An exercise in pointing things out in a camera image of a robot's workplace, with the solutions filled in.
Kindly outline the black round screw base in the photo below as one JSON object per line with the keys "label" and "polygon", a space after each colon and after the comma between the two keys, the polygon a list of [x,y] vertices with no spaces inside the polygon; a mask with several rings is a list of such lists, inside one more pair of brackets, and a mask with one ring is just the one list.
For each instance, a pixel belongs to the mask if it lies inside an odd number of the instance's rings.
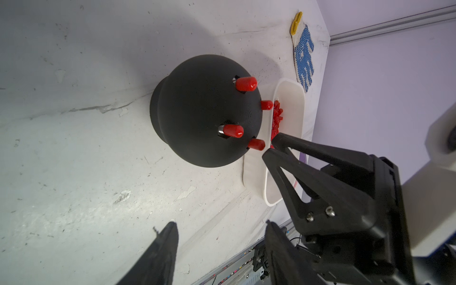
{"label": "black round screw base", "polygon": [[[155,88],[150,117],[157,135],[186,162],[226,166],[247,153],[262,124],[261,95],[239,92],[234,80],[253,77],[221,55],[200,55],[178,65]],[[218,135],[220,125],[240,125],[241,138]]]}

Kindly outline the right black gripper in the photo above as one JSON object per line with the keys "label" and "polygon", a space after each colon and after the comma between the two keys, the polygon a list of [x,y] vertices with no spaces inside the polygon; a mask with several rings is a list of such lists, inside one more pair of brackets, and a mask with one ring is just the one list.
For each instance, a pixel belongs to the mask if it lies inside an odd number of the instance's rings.
{"label": "right black gripper", "polygon": [[[395,164],[284,133],[272,144],[262,159],[301,234],[302,249],[324,280],[347,285],[415,283]],[[299,160],[288,148],[328,165],[307,165],[294,188]]]}

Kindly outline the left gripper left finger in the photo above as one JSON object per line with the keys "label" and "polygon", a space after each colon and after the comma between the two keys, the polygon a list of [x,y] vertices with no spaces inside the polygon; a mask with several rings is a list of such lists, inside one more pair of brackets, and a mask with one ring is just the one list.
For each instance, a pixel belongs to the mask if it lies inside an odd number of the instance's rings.
{"label": "left gripper left finger", "polygon": [[118,285],[171,285],[178,241],[177,224],[169,222]]}

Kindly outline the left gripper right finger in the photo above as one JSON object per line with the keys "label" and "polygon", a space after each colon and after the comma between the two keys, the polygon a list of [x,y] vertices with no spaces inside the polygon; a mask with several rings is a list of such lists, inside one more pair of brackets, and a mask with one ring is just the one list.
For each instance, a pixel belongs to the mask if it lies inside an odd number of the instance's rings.
{"label": "left gripper right finger", "polygon": [[267,221],[266,253],[272,285],[316,285],[317,275],[279,226]]}

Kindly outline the red screw sleeve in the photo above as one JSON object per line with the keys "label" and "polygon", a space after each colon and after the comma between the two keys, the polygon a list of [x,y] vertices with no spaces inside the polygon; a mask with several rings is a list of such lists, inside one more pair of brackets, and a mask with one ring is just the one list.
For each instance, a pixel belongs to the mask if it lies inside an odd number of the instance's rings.
{"label": "red screw sleeve", "polygon": [[234,83],[236,90],[242,93],[255,91],[258,86],[258,82],[255,77],[235,78]]}
{"label": "red screw sleeve", "polygon": [[262,100],[261,109],[262,110],[272,110],[274,108],[274,102],[271,100]]}
{"label": "red screw sleeve", "polygon": [[234,138],[241,138],[244,134],[244,129],[240,125],[226,124],[222,127],[223,135]]}
{"label": "red screw sleeve", "polygon": [[257,138],[252,138],[248,143],[249,149],[263,151],[265,149],[265,147],[266,147],[265,141],[257,139]]}

